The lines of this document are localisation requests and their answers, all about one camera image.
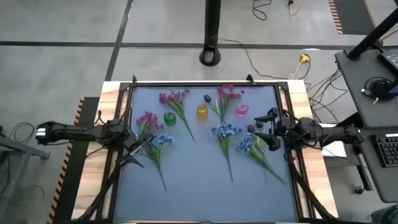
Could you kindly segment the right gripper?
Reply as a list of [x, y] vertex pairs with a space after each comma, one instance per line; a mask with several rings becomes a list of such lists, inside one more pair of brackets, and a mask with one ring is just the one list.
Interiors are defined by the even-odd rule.
[[268, 115], [254, 118], [256, 121], [267, 123], [271, 122], [270, 134], [255, 132], [254, 134], [262, 139], [266, 144], [269, 145], [270, 151], [276, 151], [280, 149], [281, 140], [279, 137], [285, 138], [287, 131], [292, 131], [295, 123], [299, 120], [289, 111], [282, 109], [282, 116], [280, 120], [276, 120], [278, 116], [278, 109], [271, 108], [268, 111]]

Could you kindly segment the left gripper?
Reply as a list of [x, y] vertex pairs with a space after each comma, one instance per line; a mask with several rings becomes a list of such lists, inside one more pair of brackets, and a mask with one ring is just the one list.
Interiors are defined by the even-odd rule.
[[116, 147], [117, 158], [116, 162], [123, 162], [123, 165], [133, 163], [141, 168], [144, 166], [134, 158], [134, 155], [147, 147], [154, 137], [151, 136], [147, 139], [137, 140], [134, 134], [128, 131], [121, 131], [114, 135], [114, 146]]

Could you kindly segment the green grass bunch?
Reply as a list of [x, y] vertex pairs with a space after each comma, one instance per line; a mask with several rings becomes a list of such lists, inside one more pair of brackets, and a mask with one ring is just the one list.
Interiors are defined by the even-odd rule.
[[147, 150], [147, 154], [150, 160], [154, 163], [157, 168], [162, 185], [164, 190], [167, 191], [167, 186], [165, 184], [164, 176], [162, 174], [162, 155], [166, 146], [172, 144], [174, 142], [174, 138], [168, 136], [166, 134], [161, 134], [160, 136], [155, 137], [149, 144], [149, 148]]

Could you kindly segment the blue artificial flower bunch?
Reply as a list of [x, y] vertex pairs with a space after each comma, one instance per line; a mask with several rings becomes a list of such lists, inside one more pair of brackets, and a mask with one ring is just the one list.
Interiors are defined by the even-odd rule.
[[285, 180], [276, 173], [268, 161], [265, 153], [265, 142], [257, 137], [254, 133], [246, 133], [238, 143], [239, 150], [250, 157], [255, 163], [260, 165], [264, 170], [268, 170], [282, 184], [286, 184]]
[[231, 123], [219, 124], [218, 126], [212, 127], [210, 130], [206, 132], [208, 138], [215, 140], [220, 146], [221, 152], [226, 159], [226, 163], [228, 165], [229, 177], [233, 182], [233, 173], [231, 170], [230, 163], [230, 155], [229, 148], [230, 142], [233, 138], [240, 140], [241, 139], [242, 129], [233, 126]]

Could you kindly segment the purple artificial flower bunch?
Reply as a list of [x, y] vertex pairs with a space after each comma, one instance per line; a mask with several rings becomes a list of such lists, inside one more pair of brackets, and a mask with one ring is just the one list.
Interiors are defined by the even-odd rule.
[[243, 89], [235, 90], [233, 85], [223, 85], [218, 87], [218, 100], [216, 101], [216, 109], [220, 117], [221, 123], [225, 122], [224, 117], [226, 116], [229, 109], [232, 107], [236, 100], [242, 98], [245, 94]]
[[195, 138], [185, 116], [185, 99], [189, 94], [189, 89], [185, 89], [183, 91], [170, 91], [169, 94], [160, 93], [159, 101], [163, 105], [169, 105], [181, 117], [186, 128], [188, 129], [188, 132], [190, 133], [190, 136], [192, 137], [193, 141], [195, 141]]
[[136, 120], [136, 124], [138, 127], [137, 138], [140, 140], [149, 139], [156, 131], [164, 129], [163, 124], [158, 124], [157, 115], [148, 111]]

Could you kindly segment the pink glass vase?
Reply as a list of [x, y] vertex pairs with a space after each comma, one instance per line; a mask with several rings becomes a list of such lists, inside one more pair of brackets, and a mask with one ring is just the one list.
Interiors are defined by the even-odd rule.
[[239, 116], [239, 117], [246, 116], [248, 113], [248, 110], [249, 110], [248, 105], [245, 105], [245, 104], [238, 105], [236, 107], [235, 115]]

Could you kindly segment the green glass vase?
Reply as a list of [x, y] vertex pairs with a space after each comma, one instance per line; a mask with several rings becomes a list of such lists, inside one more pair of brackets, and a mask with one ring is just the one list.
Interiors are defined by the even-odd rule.
[[166, 111], [164, 113], [164, 122], [167, 126], [175, 126], [176, 124], [176, 115], [173, 112]]

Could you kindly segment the yellow glass vase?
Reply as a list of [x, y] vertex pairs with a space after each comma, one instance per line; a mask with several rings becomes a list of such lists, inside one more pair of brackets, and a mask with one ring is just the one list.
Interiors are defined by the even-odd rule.
[[198, 105], [198, 108], [197, 108], [197, 119], [199, 121], [203, 121], [203, 122], [208, 120], [208, 108], [207, 108], [206, 105], [204, 105], [204, 104]]

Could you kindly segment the black hazard-edged floor strip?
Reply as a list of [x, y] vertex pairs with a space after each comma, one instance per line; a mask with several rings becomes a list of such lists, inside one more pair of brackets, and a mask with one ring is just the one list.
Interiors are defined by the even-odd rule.
[[[98, 103], [98, 97], [86, 96], [82, 98], [78, 104], [74, 123], [84, 126], [93, 124]], [[59, 224], [71, 219], [88, 146], [89, 142], [87, 141], [77, 141], [67, 144], [53, 202], [50, 207], [49, 219], [46, 224]]]

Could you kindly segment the blue table mat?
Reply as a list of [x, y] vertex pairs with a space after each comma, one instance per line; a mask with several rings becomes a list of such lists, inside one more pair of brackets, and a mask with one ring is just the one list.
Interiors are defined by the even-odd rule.
[[216, 98], [216, 87], [191, 87], [185, 100], [186, 118], [164, 128], [174, 142], [165, 147], [160, 169], [143, 151], [137, 154], [138, 164], [122, 168], [115, 222], [296, 220], [284, 150], [267, 151], [272, 172], [243, 154], [237, 138], [231, 139], [230, 158], [225, 159], [210, 133], [220, 118], [210, 111], [206, 121], [197, 119], [197, 108], [205, 95]]

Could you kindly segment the gray desk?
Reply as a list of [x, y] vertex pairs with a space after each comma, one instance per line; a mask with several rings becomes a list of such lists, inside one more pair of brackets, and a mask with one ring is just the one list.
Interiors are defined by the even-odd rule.
[[359, 59], [350, 60], [345, 52], [339, 52], [335, 60], [357, 109], [364, 138], [361, 152], [375, 188], [383, 202], [398, 203], [398, 167], [383, 167], [371, 141], [371, 135], [398, 133], [398, 96], [374, 105], [372, 98], [361, 93], [365, 81], [371, 77], [398, 79], [377, 59], [379, 54], [378, 50], [368, 50]]

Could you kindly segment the black desk leg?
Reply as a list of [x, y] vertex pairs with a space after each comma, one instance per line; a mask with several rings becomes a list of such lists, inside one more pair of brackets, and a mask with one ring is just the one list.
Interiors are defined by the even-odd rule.
[[356, 165], [356, 168], [358, 170], [359, 177], [362, 181], [361, 185], [364, 186], [364, 188], [366, 189], [366, 192], [372, 191], [373, 187], [371, 185], [368, 173], [366, 172], [368, 168], [364, 165], [364, 162], [361, 160], [361, 154], [362, 154], [361, 143], [358, 141], [355, 141], [351, 145], [352, 145], [353, 151], [355, 153], [355, 156], [358, 160], [358, 164]]

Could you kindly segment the gray side table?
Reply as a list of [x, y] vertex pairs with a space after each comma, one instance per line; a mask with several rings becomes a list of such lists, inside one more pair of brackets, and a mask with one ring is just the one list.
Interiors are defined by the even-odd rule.
[[0, 223], [5, 219], [32, 156], [46, 161], [50, 153], [17, 142], [0, 132]]

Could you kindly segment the black round desk device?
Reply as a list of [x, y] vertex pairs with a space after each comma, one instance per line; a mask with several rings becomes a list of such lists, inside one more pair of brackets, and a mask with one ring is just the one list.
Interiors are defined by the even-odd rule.
[[391, 101], [398, 96], [398, 79], [371, 77], [365, 81], [361, 93], [372, 98], [374, 105], [378, 101]]

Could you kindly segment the black keyboard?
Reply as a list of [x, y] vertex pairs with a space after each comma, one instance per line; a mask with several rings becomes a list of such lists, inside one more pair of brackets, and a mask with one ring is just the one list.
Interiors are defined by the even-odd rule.
[[383, 167], [398, 167], [398, 133], [371, 135], [371, 141]]

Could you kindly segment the black hazard-edged floor mat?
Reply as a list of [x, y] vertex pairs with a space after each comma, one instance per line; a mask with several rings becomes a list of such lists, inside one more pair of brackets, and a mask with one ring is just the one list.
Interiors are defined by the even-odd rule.
[[328, 0], [339, 34], [368, 35], [375, 27], [367, 0]]

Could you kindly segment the person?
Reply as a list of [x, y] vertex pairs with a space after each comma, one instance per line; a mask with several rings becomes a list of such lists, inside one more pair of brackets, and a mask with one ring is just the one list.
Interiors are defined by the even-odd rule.
[[398, 224], [398, 203], [372, 212], [373, 224]]

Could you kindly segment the black desk post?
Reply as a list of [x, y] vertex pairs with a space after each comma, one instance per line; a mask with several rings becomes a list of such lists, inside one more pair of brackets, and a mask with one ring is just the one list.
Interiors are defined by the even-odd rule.
[[359, 59], [360, 55], [373, 46], [385, 33], [398, 23], [398, 7], [392, 11], [372, 32], [370, 32], [354, 49], [346, 54], [350, 60]]

